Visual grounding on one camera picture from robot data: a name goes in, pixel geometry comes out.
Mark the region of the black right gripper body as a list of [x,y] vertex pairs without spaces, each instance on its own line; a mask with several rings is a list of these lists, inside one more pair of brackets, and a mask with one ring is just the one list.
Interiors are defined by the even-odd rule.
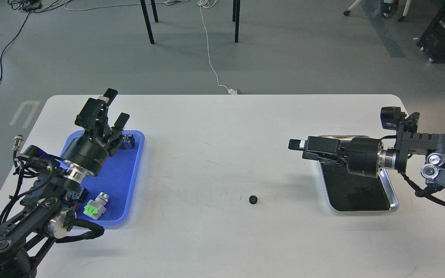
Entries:
[[348,173],[369,178],[379,175],[378,155],[382,148],[380,139],[370,137],[340,137],[340,166]]

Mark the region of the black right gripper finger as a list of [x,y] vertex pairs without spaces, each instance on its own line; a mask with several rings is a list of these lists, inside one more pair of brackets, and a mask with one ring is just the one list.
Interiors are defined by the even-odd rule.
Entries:
[[290,139],[289,150],[302,150],[308,153],[337,153],[341,141],[327,137],[308,137],[306,140]]
[[325,165],[339,165],[346,166],[347,161],[344,156],[336,155],[336,154],[327,154],[327,153],[311,153],[304,151],[302,153],[302,158],[307,160],[319,161]]

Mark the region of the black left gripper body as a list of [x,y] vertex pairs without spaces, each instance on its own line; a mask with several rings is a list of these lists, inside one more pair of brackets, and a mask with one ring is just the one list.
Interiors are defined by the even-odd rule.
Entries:
[[113,128],[105,137],[101,137],[101,133],[84,132],[70,142],[61,159],[87,170],[90,176],[97,176],[106,160],[113,157],[124,142],[123,131]]

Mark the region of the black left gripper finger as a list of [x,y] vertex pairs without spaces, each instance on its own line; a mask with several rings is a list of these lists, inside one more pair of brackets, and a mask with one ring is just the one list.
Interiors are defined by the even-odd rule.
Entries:
[[116,122],[114,123],[110,136],[109,136],[109,141],[114,141],[117,140],[118,138],[120,138],[122,136],[122,132],[125,128],[126,123],[128,122],[130,118],[130,115],[127,113],[123,113],[121,112],[116,120]]
[[90,97],[76,116],[75,125],[91,133],[110,133],[107,113],[110,104],[117,95],[117,90],[109,88],[104,95],[98,98]]

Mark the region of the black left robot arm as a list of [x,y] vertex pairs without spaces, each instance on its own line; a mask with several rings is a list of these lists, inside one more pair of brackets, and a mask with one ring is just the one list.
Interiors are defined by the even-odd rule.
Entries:
[[110,127],[108,109],[117,90],[89,98],[75,124],[83,128],[64,153],[54,156],[30,145],[19,153],[15,138],[14,166],[17,188],[0,215],[0,278],[34,278],[37,266],[55,243],[95,239],[104,227],[78,219],[69,192],[79,193],[86,176],[97,176],[107,158],[124,142],[129,119],[121,113]]

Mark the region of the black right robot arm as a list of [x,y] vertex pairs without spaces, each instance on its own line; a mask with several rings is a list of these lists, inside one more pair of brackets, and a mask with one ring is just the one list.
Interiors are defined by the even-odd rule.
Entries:
[[[323,164],[346,166],[350,174],[376,178],[383,169],[396,170],[413,188],[417,197],[426,198],[445,206],[445,201],[434,193],[445,189],[445,134],[418,133],[419,113],[410,115],[400,107],[386,106],[381,109],[383,129],[394,130],[394,146],[383,148],[382,139],[369,137],[312,137],[306,140],[290,139],[288,148],[302,151],[302,158]],[[410,157],[422,155],[425,163],[420,174],[425,178],[422,189],[406,175]]]

